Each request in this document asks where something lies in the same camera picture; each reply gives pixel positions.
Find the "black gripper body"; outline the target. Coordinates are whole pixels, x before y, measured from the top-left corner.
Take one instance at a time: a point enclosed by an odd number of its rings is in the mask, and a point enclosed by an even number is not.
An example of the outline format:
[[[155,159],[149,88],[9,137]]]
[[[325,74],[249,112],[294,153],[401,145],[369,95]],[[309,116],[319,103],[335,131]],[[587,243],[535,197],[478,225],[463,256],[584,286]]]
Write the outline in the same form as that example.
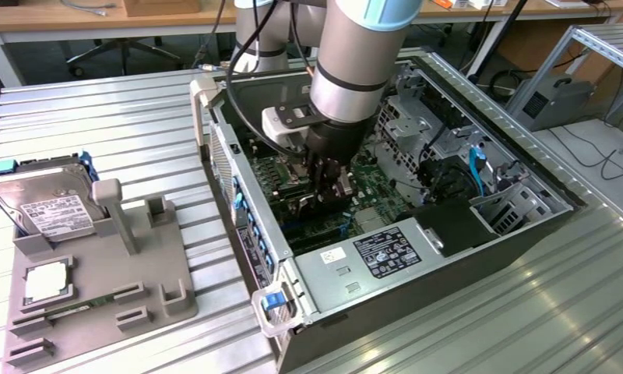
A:
[[[309,127],[305,145],[322,158],[349,162],[359,150],[366,130],[362,122],[321,122]]]

